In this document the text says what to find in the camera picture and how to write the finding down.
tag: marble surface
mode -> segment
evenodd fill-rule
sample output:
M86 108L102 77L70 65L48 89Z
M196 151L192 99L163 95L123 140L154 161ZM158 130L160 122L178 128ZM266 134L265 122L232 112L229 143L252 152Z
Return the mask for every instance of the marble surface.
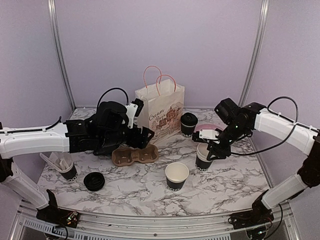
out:
M223 122L213 110L185 109L197 115L199 123ZM77 109L72 119L85 119L94 109ZM109 157L91 152L73 153L79 177L68 183L51 166L46 165L38 184L55 193L58 205L65 208L127 216L197 216L248 209L269 188L265 175L253 156L230 156L216 160L206 172L195 167L197 143L176 135L159 145L155 163L116 167ZM234 144L233 152L249 153L248 140ZM190 174L180 191L167 189L165 168L181 162ZM105 177L104 187L97 192L86 189L83 180L91 172Z

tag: black cup lid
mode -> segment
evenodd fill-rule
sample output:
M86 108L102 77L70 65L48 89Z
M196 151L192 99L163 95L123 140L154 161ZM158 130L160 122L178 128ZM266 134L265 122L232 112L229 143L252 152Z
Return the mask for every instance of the black cup lid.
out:
M198 123L198 118L194 114L186 112L181 116L180 121L186 126L195 126Z
M85 176L83 183L92 192L98 191L105 185L105 178L100 172L91 172Z

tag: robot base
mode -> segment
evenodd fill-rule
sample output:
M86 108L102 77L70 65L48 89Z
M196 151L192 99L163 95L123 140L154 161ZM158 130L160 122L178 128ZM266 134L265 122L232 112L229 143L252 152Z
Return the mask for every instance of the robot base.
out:
M65 210L58 208L57 200L53 192L46 190L49 195L49 206L38 209L36 218L49 223L63 225L70 228L77 228L79 221L79 214L68 220L69 216L74 212L72 210Z

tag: printed illustration on bag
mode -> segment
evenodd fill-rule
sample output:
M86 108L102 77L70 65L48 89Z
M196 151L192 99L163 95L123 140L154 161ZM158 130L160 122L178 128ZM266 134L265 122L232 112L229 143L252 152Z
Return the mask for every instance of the printed illustration on bag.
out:
M168 111L165 110L150 114L150 129L154 131L153 141L156 141L163 135L172 134L180 129L180 118L182 116L183 104L181 102L170 106Z

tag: aluminum frame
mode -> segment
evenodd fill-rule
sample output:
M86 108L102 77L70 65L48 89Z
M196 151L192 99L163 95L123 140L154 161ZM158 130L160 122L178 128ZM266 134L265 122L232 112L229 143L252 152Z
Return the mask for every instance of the aluminum frame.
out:
M59 62L63 85L65 88L66 96L70 104L70 107L72 111L74 111L77 107L76 107L74 96L72 94L72 90L71 90L71 86L70 86L70 82L67 74L67 69L65 65L65 60L63 56L60 35L59 35L58 20L57 20L57 14L56 14L55 0L48 0L48 8L49 8L50 23L52 27L52 33L53 33L54 46L55 46L55 50L56 50L56 54Z
M239 99L239 106L243 107L246 103L250 86L253 81L256 65L257 65L257 60L259 57L259 53L261 51L265 31L266 31L266 24L267 24L267 16L268 16L268 10L269 10L269 0L262 0L261 4L261 11L260 11L260 18L259 18L259 23L258 23L258 28L256 32L256 37L255 37L255 42L254 42L254 47L253 47L253 52L251 56L251 61L249 65L249 69L246 75L246 79L244 82L244 86L242 89L242 93Z
M293 213L288 203L282 204L283 219L292 226L294 223ZM228 223L229 214L219 213L211 215L184 216L184 217L147 217L147 216L124 216L103 213L81 213L78 227L69 228L70 239L80 240L100 237L108 240L207 240L216 237L226 237L229 234L254 229L262 225L250 228L234 230ZM10 240L19 240L24 227L31 227L38 231L50 233L54 224L36 219L37 210L34 206L22 200L19 206ZM281 211L274 208L274 223L280 221ZM64 230L59 229L54 234L63 235ZM289 234L291 240L300 240L295 234Z

